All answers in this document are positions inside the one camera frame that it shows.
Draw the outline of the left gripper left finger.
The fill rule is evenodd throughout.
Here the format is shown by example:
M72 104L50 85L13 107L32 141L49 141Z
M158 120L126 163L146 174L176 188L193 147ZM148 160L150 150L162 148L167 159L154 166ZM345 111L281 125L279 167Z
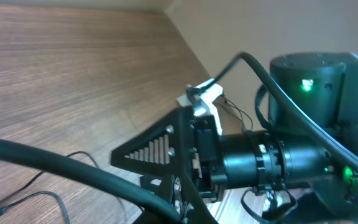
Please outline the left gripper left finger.
M172 205L174 176L166 175L156 194L142 189L136 193L136 205L143 207L142 214L133 224L176 223L176 210Z

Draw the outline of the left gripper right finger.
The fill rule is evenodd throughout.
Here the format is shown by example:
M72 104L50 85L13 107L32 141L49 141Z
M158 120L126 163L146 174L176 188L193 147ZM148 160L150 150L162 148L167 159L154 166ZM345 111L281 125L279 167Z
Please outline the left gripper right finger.
M189 224L217 224L198 190L189 177L181 177L181 196L185 205L185 218Z

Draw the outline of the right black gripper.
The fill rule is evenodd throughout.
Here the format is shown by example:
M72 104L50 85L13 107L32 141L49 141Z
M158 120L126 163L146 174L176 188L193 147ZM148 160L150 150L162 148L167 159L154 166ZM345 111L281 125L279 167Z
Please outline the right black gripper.
M176 108L111 152L111 165L142 175L172 174L185 151L186 200L219 198L227 189L249 187L257 193L309 188L331 165L322 145L302 134L245 131L220 136L212 116L197 118L193 108Z

